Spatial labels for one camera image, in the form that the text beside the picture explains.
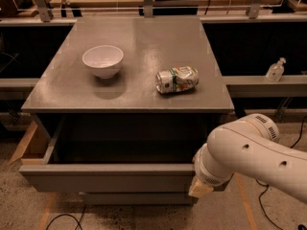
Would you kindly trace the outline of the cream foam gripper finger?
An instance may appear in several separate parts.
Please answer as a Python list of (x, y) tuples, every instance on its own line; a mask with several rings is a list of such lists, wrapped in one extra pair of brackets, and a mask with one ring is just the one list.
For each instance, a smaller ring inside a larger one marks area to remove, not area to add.
[(214, 188), (203, 183), (196, 176), (192, 179), (188, 195), (196, 198), (201, 198), (206, 194), (212, 193)]

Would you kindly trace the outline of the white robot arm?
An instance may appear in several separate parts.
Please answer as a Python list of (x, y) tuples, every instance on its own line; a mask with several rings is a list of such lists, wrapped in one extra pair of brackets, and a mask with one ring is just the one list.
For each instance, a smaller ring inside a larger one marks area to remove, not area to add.
[(240, 173), (306, 203), (307, 153), (282, 146), (278, 139), (276, 124), (262, 114), (214, 128), (193, 158), (189, 195), (200, 198)]

